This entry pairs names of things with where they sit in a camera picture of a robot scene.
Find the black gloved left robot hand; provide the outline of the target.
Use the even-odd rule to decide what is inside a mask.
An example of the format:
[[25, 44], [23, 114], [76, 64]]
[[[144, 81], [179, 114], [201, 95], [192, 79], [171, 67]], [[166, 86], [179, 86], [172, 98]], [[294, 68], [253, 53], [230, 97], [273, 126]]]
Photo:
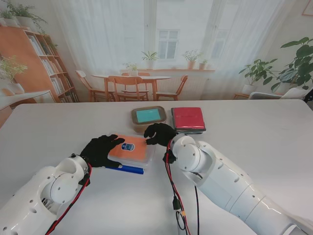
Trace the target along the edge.
[[125, 140], [117, 135], [93, 138], [80, 154], [92, 167], [119, 168], [121, 163], [108, 159], [109, 152]]

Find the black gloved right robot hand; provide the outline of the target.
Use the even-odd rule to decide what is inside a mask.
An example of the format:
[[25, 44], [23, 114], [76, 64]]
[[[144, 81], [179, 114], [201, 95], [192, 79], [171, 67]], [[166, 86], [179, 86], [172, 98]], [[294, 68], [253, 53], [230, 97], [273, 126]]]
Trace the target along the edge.
[[161, 146], [167, 146], [176, 135], [176, 131], [165, 123], [149, 125], [144, 132], [147, 145], [159, 144]]

